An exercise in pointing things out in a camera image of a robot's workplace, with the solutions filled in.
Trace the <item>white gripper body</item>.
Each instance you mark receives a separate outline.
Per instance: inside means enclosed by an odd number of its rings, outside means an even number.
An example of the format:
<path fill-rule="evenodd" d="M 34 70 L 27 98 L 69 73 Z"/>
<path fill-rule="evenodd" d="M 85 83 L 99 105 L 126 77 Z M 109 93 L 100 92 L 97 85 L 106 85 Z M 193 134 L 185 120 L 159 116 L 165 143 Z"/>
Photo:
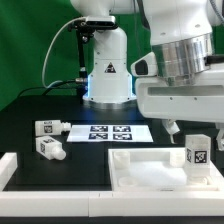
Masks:
<path fill-rule="evenodd" d="M 224 73 L 202 73 L 192 86 L 168 87 L 157 77 L 138 78 L 137 104 L 146 118 L 224 123 Z"/>

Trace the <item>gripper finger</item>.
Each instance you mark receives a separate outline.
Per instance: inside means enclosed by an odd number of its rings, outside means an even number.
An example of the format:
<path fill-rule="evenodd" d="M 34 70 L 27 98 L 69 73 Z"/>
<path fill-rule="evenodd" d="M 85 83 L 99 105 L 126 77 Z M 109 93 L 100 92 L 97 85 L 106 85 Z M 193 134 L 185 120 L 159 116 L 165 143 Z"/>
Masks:
<path fill-rule="evenodd" d="M 218 149 L 224 150 L 224 123 L 216 123 L 216 129 L 218 130 L 216 137 Z"/>
<path fill-rule="evenodd" d="M 170 141 L 172 144 L 175 143 L 174 135 L 180 132 L 180 129 L 175 120 L 163 119 L 162 125 L 170 136 Z"/>

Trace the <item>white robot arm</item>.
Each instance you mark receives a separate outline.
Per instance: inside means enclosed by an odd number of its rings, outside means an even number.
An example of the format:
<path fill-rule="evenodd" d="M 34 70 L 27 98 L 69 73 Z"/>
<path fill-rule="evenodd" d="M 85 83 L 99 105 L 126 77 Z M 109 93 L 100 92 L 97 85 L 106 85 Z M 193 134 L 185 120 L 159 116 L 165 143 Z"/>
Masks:
<path fill-rule="evenodd" d="M 84 100 L 122 104 L 172 128 L 177 120 L 211 122 L 224 151 L 224 55 L 214 53 L 212 28 L 224 25 L 224 0 L 70 0 L 94 32 L 94 67 Z M 126 69 L 127 37 L 116 14 L 139 12 L 151 52 Z"/>

